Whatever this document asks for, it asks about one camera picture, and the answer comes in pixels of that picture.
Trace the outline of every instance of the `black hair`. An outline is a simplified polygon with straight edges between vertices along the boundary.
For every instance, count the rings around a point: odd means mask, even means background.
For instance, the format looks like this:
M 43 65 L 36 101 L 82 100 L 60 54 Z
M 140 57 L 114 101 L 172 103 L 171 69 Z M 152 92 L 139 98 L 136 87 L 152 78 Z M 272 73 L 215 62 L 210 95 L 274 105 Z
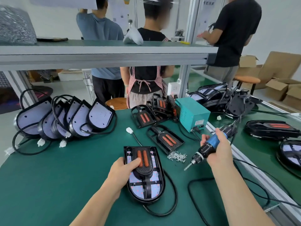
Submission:
M 170 11 L 173 0 L 143 0 L 145 18 L 156 20 L 159 15 Z
M 97 9 L 103 9 L 108 0 L 96 0 Z

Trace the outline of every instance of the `gray pants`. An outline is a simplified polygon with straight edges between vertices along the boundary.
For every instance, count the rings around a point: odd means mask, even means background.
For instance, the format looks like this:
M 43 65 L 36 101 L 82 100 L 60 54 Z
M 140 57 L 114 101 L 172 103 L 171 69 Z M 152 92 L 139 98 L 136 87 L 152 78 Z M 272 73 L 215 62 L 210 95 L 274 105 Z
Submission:
M 156 94 L 160 94 L 161 96 L 163 95 L 163 92 L 161 90 L 154 92 Z M 130 102 L 130 108 L 133 108 L 135 106 L 138 105 L 146 105 L 147 101 L 152 100 L 153 98 L 153 94 L 154 93 L 149 93 L 149 94 L 137 94 L 137 93 L 130 93 L 130 98 L 129 98 L 129 102 Z
M 236 75 L 239 66 L 235 67 L 213 67 L 207 66 L 204 71 L 204 74 L 213 77 L 216 80 L 219 80 L 223 83 L 228 83 L 229 87 L 232 87 L 233 78 Z

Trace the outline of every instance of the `worker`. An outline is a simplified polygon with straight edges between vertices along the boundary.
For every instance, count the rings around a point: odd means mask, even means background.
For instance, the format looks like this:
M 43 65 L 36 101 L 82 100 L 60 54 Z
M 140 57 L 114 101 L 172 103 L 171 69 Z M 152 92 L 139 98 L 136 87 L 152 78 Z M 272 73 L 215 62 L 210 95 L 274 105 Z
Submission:
M 161 33 L 169 24 L 173 0 L 143 0 L 145 25 L 139 28 L 143 41 L 169 41 Z M 162 79 L 173 75 L 175 66 L 121 67 L 126 87 L 127 106 L 133 108 L 151 101 L 153 94 L 163 95 Z
M 121 27 L 106 18 L 108 0 L 96 0 L 97 10 L 87 13 L 80 9 L 77 25 L 85 40 L 123 40 Z M 96 96 L 106 102 L 111 98 L 124 98 L 125 88 L 120 68 L 92 68 L 92 82 Z
M 260 20 L 261 6 L 255 0 L 229 0 L 212 33 L 202 33 L 209 44 L 219 48 L 215 63 L 207 66 L 204 73 L 232 87 L 243 47 L 250 43 Z
M 275 226 L 262 210 L 235 168 L 231 146 L 224 133 L 217 128 L 216 135 L 220 140 L 220 144 L 216 149 L 216 153 L 209 155 L 207 162 L 219 188 L 229 225 Z M 208 139 L 209 136 L 202 135 L 201 146 Z M 119 158 L 111 167 L 108 178 L 100 190 L 93 195 L 70 226 L 104 225 L 112 205 L 120 195 L 122 187 L 126 185 L 131 171 L 139 166 L 140 161 L 141 159 L 137 158 L 124 165 L 123 158 Z

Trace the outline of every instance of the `plastic bag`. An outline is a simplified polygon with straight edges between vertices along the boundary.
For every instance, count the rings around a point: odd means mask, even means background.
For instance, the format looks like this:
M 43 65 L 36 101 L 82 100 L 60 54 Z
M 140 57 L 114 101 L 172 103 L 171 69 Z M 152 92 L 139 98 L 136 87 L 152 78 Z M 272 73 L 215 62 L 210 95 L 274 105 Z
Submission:
M 35 44 L 36 33 L 21 0 L 0 0 L 0 42 Z

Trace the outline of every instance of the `black pants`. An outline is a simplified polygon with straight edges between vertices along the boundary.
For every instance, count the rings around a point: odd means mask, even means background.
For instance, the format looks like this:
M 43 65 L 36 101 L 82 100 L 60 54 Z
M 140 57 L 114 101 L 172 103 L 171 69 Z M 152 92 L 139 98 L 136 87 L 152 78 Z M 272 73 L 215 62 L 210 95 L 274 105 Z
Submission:
M 106 102 L 112 98 L 124 98 L 125 87 L 122 79 L 111 80 L 92 76 L 96 96 Z

